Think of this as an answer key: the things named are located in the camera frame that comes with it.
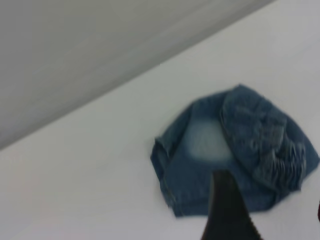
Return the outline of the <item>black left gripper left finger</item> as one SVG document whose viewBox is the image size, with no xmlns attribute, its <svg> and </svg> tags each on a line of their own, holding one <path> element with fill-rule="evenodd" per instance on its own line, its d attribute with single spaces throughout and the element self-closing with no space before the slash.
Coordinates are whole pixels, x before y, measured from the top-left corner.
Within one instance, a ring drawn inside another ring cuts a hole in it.
<svg viewBox="0 0 320 240">
<path fill-rule="evenodd" d="M 217 170 L 211 175 L 207 223 L 203 240 L 260 240 L 233 175 Z"/>
</svg>

